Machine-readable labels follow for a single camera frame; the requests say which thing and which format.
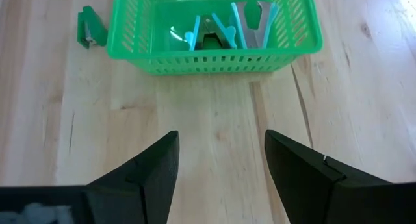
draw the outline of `green plastic basket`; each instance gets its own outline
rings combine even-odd
[[[183,41],[196,15],[216,13],[228,26],[231,2],[247,1],[248,26],[258,25],[257,0],[114,0],[107,44],[111,58],[128,60],[152,74],[276,71],[322,47],[313,0],[264,0],[280,7],[267,49],[189,51]]]

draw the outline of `clip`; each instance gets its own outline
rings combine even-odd
[[[91,6],[84,6],[83,11],[78,13],[77,41],[86,49],[91,45],[107,44],[108,31],[103,22]]]
[[[200,50],[203,48],[205,37],[215,37],[224,49],[236,49],[235,27],[227,28],[221,23],[215,13],[211,15],[196,16],[193,32],[186,32],[185,39],[189,43],[189,50]]]
[[[268,36],[272,23],[279,12],[279,6],[275,3],[267,1],[257,1],[257,5],[261,7],[261,17],[259,28],[257,30],[250,29],[247,26],[244,8],[246,1],[231,3],[233,9],[235,23],[239,32],[239,38],[243,49],[250,48],[267,48]]]

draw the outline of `green plastic clip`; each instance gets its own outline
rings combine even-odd
[[[105,46],[107,44],[108,30],[91,6],[84,6],[78,13],[77,41],[86,49],[91,45]]]

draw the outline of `wooden table surface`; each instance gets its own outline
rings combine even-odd
[[[76,42],[112,0],[0,0],[0,184],[86,184],[179,130],[170,223],[288,223],[274,129],[363,171],[416,180],[416,0],[315,0],[323,50],[275,73],[152,77]]]

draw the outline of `wood grain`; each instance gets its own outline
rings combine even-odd
[[[86,184],[178,130],[169,223],[289,223],[266,129],[415,181],[415,0],[315,1],[317,54],[275,73],[153,77],[76,42],[82,7],[108,25],[112,0],[0,0],[0,185]]]

